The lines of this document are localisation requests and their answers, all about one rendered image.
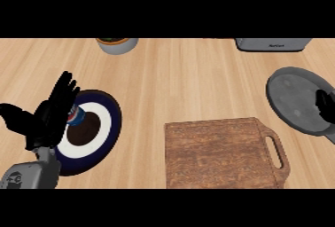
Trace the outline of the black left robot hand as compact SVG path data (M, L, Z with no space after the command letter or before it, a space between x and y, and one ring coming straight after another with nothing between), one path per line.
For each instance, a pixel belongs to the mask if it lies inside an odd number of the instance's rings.
M52 95L40 103L34 113L12 104L0 104L6 128L26 136L29 151L40 147L55 147L61 143L79 91L73 74L64 71Z

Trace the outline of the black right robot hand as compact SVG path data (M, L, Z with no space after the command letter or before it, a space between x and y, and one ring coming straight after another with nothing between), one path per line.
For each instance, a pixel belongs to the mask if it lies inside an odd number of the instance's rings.
M322 119L335 124L335 101L325 90L316 92L316 106Z

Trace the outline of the blue red cupcake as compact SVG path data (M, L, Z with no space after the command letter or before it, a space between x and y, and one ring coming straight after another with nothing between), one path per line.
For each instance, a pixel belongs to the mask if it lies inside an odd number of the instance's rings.
M86 119L86 111L80 106L73 106L68 114L67 124L70 126L79 125Z

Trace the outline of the grey round pan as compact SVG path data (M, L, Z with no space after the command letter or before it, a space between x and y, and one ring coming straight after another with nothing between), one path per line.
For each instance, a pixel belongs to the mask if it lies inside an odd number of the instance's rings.
M266 84L269 103L284 122L300 132L316 137L325 136L335 144L335 124L319 115L318 90L325 90L335 99L335 87L300 67L278 69Z

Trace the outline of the brown wooden cutting board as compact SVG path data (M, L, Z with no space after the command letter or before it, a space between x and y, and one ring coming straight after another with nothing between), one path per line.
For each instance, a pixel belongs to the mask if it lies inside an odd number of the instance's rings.
M167 188L282 189L291 167L281 139L254 117L166 125Z

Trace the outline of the navy white brown round plate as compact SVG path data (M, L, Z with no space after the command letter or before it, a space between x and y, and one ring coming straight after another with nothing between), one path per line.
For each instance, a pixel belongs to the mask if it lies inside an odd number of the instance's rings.
M105 159L122 134L122 107L114 96L102 90L82 90L76 104L86 112L83 122L68 125L55 147L62 164L61 176L89 171Z

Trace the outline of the grey appliance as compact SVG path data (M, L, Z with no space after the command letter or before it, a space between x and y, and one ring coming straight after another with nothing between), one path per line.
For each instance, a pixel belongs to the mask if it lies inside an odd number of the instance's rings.
M241 51L302 51L310 38L238 38L237 47Z

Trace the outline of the grey plant pot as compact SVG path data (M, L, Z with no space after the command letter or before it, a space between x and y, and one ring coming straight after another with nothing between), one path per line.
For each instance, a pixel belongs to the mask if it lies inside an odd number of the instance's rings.
M123 38L116 41L105 41L98 38L99 47L110 55L122 55L132 51L138 42L138 38Z

